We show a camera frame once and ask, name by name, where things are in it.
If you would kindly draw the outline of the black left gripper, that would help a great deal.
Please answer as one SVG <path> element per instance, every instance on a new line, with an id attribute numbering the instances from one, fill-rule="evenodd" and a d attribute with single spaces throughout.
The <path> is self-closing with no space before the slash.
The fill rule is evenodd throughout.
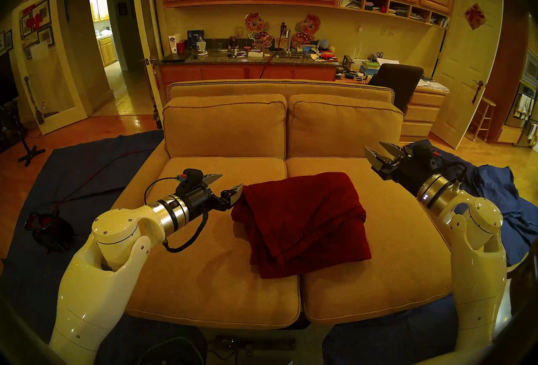
<path id="1" fill-rule="evenodd" d="M 222 174 L 204 174 L 203 183 L 196 186 L 180 184 L 180 213 L 183 224 L 186 225 L 212 210 L 227 211 L 233 208 L 243 192 L 244 184 L 238 184 L 230 189 L 221 191 L 221 197 L 215 195 L 209 185 L 219 180 Z"/>

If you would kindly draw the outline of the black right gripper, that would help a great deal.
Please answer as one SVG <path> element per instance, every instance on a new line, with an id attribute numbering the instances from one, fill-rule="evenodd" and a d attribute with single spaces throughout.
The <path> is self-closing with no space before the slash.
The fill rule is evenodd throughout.
<path id="1" fill-rule="evenodd" d="M 438 155 L 430 159 L 415 155 L 406 156 L 406 150 L 397 144 L 383 141 L 379 144 L 393 157 L 403 159 L 394 168 L 394 160 L 365 146 L 364 153 L 372 170 L 383 180 L 393 180 L 417 197 L 426 181 L 435 174 L 440 162 Z"/>

